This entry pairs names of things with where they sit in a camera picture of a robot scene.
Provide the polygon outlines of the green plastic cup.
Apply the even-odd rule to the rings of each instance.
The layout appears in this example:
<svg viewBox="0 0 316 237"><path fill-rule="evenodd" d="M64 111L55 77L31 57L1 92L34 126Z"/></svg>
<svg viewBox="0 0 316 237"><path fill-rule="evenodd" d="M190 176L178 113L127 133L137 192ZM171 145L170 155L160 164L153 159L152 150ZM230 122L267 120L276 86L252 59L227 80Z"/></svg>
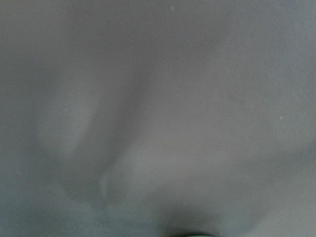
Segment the green plastic cup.
<svg viewBox="0 0 316 237"><path fill-rule="evenodd" d="M180 234L174 234L172 237L215 237L215 235L208 233L194 233L194 232L186 232Z"/></svg>

